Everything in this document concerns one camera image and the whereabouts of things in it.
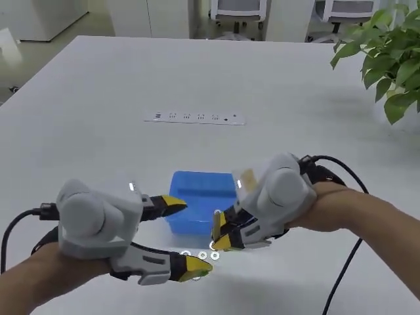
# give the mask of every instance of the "blue plastic box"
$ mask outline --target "blue plastic box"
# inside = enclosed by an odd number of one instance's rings
[[[184,200],[188,208],[166,217],[174,234],[210,235],[213,213],[236,200],[232,174],[177,171],[169,194]]]

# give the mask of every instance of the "power strip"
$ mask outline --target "power strip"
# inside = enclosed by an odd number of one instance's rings
[[[245,118],[240,114],[210,114],[189,112],[147,112],[144,121],[156,123],[202,123],[212,125],[245,125]]]

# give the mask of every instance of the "office chair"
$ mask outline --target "office chair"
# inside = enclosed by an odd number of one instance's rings
[[[211,0],[209,18],[220,26],[221,20],[233,20],[233,32],[225,32],[218,39],[234,41],[249,41],[246,36],[240,35],[240,20],[246,26],[248,21],[258,22],[258,29],[264,27],[266,18],[267,0]]]
[[[325,23],[334,25],[333,31],[327,36],[314,39],[308,36],[312,43],[338,42],[341,24],[360,24],[367,22],[379,9],[380,0],[325,0],[315,2],[316,16]]]

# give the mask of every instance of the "black strap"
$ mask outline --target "black strap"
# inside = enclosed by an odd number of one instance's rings
[[[50,232],[48,232],[41,240],[35,245],[35,247],[32,249],[31,255],[36,253],[38,249],[43,247],[44,245],[50,244],[50,243],[56,243],[58,242],[58,226],[53,228]]]

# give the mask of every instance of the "white cabinet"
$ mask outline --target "white cabinet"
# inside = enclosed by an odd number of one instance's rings
[[[151,37],[147,0],[107,0],[115,36]]]
[[[115,35],[192,38],[200,0],[107,0]]]
[[[50,41],[87,13],[84,0],[1,0],[12,36],[19,40]]]

